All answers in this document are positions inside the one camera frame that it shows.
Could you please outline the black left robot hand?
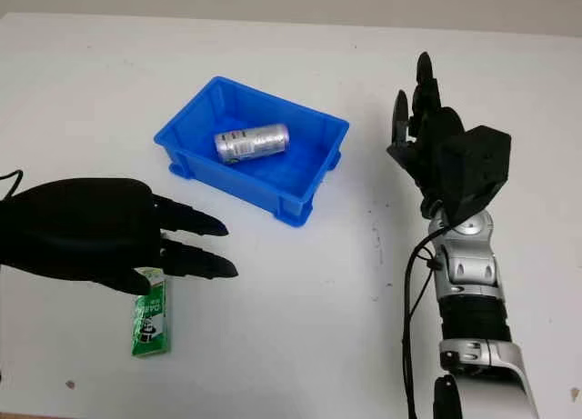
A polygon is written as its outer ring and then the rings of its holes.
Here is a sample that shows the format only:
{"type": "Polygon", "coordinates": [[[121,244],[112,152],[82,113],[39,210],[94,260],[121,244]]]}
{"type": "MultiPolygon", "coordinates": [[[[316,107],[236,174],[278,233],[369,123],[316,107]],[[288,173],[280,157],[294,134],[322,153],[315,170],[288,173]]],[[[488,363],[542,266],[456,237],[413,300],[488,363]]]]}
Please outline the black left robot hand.
{"type": "Polygon", "coordinates": [[[72,282],[147,295],[143,267],[171,276],[234,278],[235,265],[163,236],[165,231],[226,236],[226,226],[130,178],[46,183],[1,202],[1,263],[72,282]]]}

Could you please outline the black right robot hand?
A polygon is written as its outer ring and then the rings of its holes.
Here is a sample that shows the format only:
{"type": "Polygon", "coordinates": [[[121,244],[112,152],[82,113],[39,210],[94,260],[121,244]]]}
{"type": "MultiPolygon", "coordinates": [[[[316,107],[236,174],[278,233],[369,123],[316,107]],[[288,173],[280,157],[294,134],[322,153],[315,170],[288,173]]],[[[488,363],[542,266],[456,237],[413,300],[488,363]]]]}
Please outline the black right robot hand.
{"type": "Polygon", "coordinates": [[[392,114],[391,144],[387,153],[413,178],[423,195],[421,215],[432,218],[444,204],[437,148],[447,139],[465,132],[457,112],[443,106],[428,52],[416,64],[413,100],[397,93],[392,114]]]}

